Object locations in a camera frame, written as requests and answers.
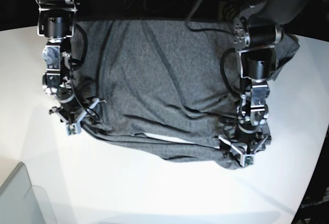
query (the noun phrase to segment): gray fabric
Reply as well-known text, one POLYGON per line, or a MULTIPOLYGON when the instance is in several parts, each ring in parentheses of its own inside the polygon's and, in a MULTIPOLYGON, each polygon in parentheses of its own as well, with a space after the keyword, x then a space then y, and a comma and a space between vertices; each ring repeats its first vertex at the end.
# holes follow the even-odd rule
MULTIPOLYGON (((97 108, 103 123, 84 129, 108 143, 136 148, 165 160, 213 160, 236 169, 239 164, 216 149, 222 133, 220 114, 233 114, 219 58, 233 39, 218 32, 192 33, 177 21, 80 22, 88 35, 86 61, 75 73, 78 83, 94 84, 84 97, 98 96, 106 103, 97 108), (177 137, 194 144, 147 138, 144 133, 177 137)), ((229 25, 191 23, 194 28, 229 25)), ((71 40, 74 58, 82 52, 82 39, 71 40)), ((278 45, 279 59, 292 57, 298 44, 285 37, 278 45)), ((232 85, 239 83, 235 55, 226 61, 232 85)))

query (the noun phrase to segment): white table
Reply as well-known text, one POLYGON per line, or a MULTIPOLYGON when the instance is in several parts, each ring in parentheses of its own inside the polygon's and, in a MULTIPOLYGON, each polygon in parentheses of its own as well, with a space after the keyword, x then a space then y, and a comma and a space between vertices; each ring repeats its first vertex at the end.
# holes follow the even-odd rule
POLYGON ((87 133, 67 137, 48 109, 41 78, 45 39, 36 28, 0 32, 0 158, 26 164, 63 223, 291 223, 312 177, 329 123, 329 44, 301 48, 270 83, 272 145, 255 165, 170 163, 109 145, 87 133))

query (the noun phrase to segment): white tabletop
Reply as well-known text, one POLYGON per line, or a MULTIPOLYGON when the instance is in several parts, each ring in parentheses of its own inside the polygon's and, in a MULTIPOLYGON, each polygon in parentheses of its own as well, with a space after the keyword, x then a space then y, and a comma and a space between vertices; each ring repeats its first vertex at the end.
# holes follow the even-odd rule
POLYGON ((0 32, 0 158, 21 160, 63 223, 291 223, 329 123, 329 44, 301 48, 270 82, 273 137, 255 165, 171 163, 83 132, 67 137, 41 88, 46 41, 36 28, 0 32))

